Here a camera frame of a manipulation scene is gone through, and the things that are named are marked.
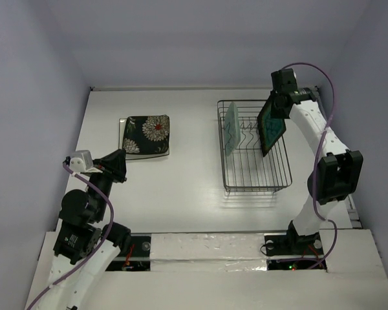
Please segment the white square plate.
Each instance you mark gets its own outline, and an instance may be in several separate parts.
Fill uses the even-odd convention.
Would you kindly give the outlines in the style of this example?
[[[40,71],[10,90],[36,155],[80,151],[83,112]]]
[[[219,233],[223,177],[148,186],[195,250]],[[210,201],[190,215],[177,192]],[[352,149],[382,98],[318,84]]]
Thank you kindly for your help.
[[[118,148],[121,149],[123,147],[123,138],[124,138],[124,132],[125,132],[125,124],[126,124],[127,118],[120,118],[119,119],[119,131],[118,131]],[[148,154],[148,155],[140,155],[140,154],[127,154],[126,160],[127,161],[133,161],[133,160],[147,160],[151,158],[160,158],[164,156],[169,156],[170,149],[168,149],[167,152],[163,154]]]

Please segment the light blue rectangular plate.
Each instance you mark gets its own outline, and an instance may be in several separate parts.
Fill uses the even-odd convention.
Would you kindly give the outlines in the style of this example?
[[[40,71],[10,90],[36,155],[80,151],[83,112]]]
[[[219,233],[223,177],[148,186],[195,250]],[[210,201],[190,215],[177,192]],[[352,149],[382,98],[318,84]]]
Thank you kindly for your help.
[[[239,111],[232,101],[224,115],[224,146],[227,156],[231,155],[241,141]]]

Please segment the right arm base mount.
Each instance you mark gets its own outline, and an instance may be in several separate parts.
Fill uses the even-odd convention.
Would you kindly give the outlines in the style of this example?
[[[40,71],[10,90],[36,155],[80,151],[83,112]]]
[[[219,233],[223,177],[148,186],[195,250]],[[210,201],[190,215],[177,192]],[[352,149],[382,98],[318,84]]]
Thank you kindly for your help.
[[[266,257],[269,271],[327,269],[322,247],[317,249],[314,244],[293,247],[289,244],[285,234],[265,235],[259,250]]]

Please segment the black floral square plate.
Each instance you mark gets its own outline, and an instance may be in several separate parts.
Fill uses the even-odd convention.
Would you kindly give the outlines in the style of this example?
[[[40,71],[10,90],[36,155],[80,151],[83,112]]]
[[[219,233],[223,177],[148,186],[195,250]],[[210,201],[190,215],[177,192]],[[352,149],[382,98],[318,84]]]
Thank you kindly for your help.
[[[166,141],[135,141],[126,138],[123,141],[123,149],[125,149],[128,154],[135,154],[138,156],[163,155],[169,152],[169,145]]]

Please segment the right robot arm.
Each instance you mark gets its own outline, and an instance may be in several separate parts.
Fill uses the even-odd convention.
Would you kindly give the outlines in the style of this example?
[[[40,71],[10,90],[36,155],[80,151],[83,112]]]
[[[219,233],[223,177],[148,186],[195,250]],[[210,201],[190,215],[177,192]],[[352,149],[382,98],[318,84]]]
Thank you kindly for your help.
[[[300,213],[290,222],[281,245],[300,253],[314,243],[327,216],[358,185],[363,156],[350,150],[335,135],[309,88],[299,88],[291,68],[271,74],[272,91],[268,102],[271,116],[291,119],[314,153],[314,166],[307,180],[308,198]]]

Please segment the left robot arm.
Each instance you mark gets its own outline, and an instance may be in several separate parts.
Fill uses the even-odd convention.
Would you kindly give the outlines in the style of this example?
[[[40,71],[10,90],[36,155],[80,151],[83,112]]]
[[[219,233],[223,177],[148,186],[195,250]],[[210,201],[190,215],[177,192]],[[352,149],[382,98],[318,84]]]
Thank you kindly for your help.
[[[93,159],[89,150],[67,156],[63,168],[86,188],[65,193],[47,286],[28,309],[82,309],[109,264],[129,252],[131,231],[114,222],[109,199],[114,183],[126,181],[126,152]]]

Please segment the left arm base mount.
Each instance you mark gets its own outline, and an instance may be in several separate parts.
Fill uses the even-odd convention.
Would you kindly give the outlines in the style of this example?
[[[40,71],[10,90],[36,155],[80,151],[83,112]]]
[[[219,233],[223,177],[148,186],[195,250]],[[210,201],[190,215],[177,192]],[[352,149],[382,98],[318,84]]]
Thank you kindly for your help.
[[[120,253],[106,271],[150,271],[151,235],[133,234],[127,252]]]

